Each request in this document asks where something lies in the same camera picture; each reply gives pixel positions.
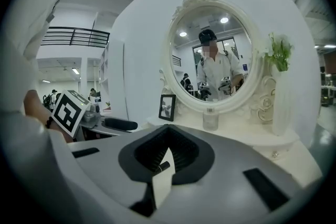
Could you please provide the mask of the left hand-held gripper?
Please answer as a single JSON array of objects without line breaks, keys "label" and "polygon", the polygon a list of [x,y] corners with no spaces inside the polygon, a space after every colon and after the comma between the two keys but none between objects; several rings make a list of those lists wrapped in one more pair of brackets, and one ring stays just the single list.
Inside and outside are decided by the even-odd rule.
[{"label": "left hand-held gripper", "polygon": [[99,106],[74,90],[62,92],[52,112],[52,118],[71,137],[76,137],[80,126],[109,136],[125,135],[138,128],[137,122],[133,121],[110,117],[100,119]]}]

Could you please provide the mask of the black balcony railing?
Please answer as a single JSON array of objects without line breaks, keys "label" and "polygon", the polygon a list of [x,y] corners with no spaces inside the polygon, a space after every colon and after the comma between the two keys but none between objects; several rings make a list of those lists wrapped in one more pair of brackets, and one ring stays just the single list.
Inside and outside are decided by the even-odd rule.
[{"label": "black balcony railing", "polygon": [[76,27],[49,27],[42,46],[90,46],[105,48],[108,45],[108,32]]}]

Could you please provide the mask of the oval white framed mirror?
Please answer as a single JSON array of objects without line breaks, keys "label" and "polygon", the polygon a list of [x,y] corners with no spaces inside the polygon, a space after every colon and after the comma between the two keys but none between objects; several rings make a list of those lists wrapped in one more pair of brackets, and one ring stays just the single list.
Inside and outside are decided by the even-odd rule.
[{"label": "oval white framed mirror", "polygon": [[164,44],[162,94],[176,95],[174,120],[236,113],[251,123],[271,124],[275,80],[256,26],[241,9],[221,0],[184,0]]}]

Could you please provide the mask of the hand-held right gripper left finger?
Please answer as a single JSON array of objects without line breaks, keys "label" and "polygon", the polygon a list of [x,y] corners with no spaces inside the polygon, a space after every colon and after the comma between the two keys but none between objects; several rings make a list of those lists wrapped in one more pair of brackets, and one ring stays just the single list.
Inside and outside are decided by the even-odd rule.
[{"label": "hand-held right gripper left finger", "polygon": [[123,209],[128,209],[143,198],[146,184],[132,181],[119,165],[119,151],[127,144],[144,137],[158,129],[151,127],[137,132],[68,144],[70,150],[79,151],[97,148],[99,152],[77,158],[76,161],[84,173],[103,191],[108,198]]}]

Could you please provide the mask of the person's left forearm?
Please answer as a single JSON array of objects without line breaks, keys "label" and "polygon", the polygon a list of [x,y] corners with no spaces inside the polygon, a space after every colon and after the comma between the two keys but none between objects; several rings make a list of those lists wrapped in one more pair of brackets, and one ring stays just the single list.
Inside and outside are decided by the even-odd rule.
[{"label": "person's left forearm", "polygon": [[73,142],[72,137],[51,119],[51,112],[42,105],[36,90],[29,90],[26,93],[24,98],[24,109],[27,116],[37,119],[47,129],[61,132],[67,143]]}]

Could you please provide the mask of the white ribbed vase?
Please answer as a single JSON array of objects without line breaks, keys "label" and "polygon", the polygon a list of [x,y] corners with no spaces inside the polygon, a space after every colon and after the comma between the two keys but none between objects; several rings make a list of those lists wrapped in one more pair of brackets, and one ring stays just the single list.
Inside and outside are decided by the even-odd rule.
[{"label": "white ribbed vase", "polygon": [[276,136],[284,136],[292,127],[293,88],[290,73],[289,70],[279,71],[272,66],[271,74],[276,82],[272,130]]}]

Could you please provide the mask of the white dressing table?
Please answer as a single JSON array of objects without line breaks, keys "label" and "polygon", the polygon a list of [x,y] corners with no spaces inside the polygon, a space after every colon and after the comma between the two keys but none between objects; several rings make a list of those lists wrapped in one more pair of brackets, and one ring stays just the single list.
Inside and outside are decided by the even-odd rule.
[{"label": "white dressing table", "polygon": [[[168,123],[157,116],[151,116],[141,127],[146,129]],[[203,116],[198,113],[179,115],[170,123],[204,131]],[[292,175],[301,187],[307,187],[322,177],[317,162],[293,129],[287,129],[283,136],[276,136],[272,132],[271,124],[251,123],[244,116],[232,113],[232,115],[219,115],[218,130],[207,132],[249,145]],[[163,172],[163,175],[154,180],[154,198],[157,207],[163,204],[171,191],[172,187],[168,185],[168,181],[172,173],[171,167],[168,172]]]}]

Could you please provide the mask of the black picture frame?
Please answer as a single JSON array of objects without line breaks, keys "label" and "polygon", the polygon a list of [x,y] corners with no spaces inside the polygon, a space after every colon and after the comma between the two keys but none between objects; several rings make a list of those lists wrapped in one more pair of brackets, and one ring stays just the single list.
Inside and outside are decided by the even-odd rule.
[{"label": "black picture frame", "polygon": [[173,122],[175,114],[176,95],[162,94],[160,98],[159,115],[160,119]]}]

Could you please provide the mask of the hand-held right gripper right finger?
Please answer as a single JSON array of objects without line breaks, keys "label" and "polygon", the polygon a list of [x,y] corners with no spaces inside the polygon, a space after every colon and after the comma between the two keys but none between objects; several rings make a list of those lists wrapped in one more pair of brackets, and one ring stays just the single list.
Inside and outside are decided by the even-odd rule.
[{"label": "hand-held right gripper right finger", "polygon": [[198,182],[173,186],[167,198],[168,218],[262,218],[269,209],[244,175],[256,168],[286,196],[302,188],[288,172],[252,147],[204,131],[182,127],[214,150],[212,168]]}]

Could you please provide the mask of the person's white shirt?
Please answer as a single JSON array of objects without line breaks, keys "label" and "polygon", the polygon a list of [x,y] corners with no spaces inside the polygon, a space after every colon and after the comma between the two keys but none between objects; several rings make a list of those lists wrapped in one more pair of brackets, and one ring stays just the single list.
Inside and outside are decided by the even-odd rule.
[{"label": "person's white shirt", "polygon": [[0,26],[0,113],[18,112],[33,89],[41,41],[60,0],[13,0]]}]

